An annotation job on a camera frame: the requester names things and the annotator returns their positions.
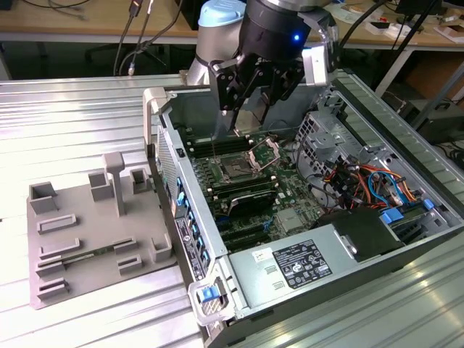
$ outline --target electronic equipment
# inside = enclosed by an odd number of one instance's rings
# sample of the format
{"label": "electronic equipment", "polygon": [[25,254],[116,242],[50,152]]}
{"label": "electronic equipment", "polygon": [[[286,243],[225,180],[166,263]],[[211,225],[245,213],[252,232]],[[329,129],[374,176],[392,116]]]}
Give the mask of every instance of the electronic equipment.
{"label": "electronic equipment", "polygon": [[[395,12],[404,17],[397,18],[398,23],[406,24],[409,27],[413,27],[415,24],[414,16],[421,15],[425,12],[430,4],[430,1],[424,0],[400,0]],[[438,1],[428,15],[443,15],[446,10],[442,9],[442,2]]]}
{"label": "electronic equipment", "polygon": [[0,0],[0,10],[11,9],[13,5],[13,0]]}
{"label": "electronic equipment", "polygon": [[144,94],[149,166],[208,347],[393,272],[464,229],[453,169],[360,80],[337,73],[309,110],[315,91],[303,85],[270,108],[269,120],[299,123],[290,135],[239,120],[234,136],[214,139],[208,90]]}
{"label": "electronic equipment", "polygon": [[[427,105],[427,99],[410,100],[399,115],[408,123],[413,121]],[[464,138],[464,111],[452,101],[443,101],[417,129],[431,144],[440,144]]]}

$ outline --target motherboard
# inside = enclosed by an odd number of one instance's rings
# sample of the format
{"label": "motherboard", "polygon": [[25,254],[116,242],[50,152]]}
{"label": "motherboard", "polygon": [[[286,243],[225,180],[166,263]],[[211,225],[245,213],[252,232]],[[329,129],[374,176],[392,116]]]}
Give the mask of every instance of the motherboard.
{"label": "motherboard", "polygon": [[196,178],[231,252],[307,231],[323,214],[281,144],[265,134],[188,142]]}

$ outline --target sticker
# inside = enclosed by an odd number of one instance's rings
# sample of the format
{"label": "sticker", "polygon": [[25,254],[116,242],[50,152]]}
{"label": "sticker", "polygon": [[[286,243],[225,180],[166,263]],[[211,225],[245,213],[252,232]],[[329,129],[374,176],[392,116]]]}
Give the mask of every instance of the sticker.
{"label": "sticker", "polygon": [[272,258],[273,250],[271,248],[261,249],[256,252],[252,252],[252,255],[254,257],[254,261],[261,262]]}
{"label": "sticker", "polygon": [[292,289],[298,289],[332,274],[312,239],[277,250],[273,252],[273,256]]}

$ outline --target metal bracket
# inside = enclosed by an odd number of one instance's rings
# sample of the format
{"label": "metal bracket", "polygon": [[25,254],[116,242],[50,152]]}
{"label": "metal bracket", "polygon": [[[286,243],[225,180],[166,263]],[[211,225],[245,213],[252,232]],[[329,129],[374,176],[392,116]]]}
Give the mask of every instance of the metal bracket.
{"label": "metal bracket", "polygon": [[167,104],[169,96],[163,87],[147,88],[144,91],[144,139],[145,146],[152,145],[152,112],[157,114]]}

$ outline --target blue cable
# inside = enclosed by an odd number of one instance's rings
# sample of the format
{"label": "blue cable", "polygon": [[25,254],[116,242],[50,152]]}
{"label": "blue cable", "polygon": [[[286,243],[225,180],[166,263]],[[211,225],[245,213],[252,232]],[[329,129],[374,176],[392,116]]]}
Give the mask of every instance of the blue cable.
{"label": "blue cable", "polygon": [[372,176],[376,173],[380,173],[380,174],[384,174],[390,181],[391,183],[393,184],[393,187],[395,189],[395,191],[397,192],[398,194],[398,197],[401,199],[401,201],[403,202],[403,204],[407,204],[408,203],[408,200],[405,200],[405,195],[402,194],[402,192],[400,191],[398,185],[397,185],[397,182],[393,179],[393,177],[388,174],[388,173],[385,173],[385,172],[382,172],[381,170],[377,171],[377,172],[372,172],[370,175],[369,175],[369,179],[368,179],[368,185],[369,185],[369,191],[372,193],[372,195],[374,195],[375,198],[378,198],[380,199],[383,203],[386,204],[387,207],[390,207],[390,204],[387,202],[387,200],[385,198],[383,198],[382,196],[379,196],[378,194],[375,193],[374,191],[374,188],[372,186]]}

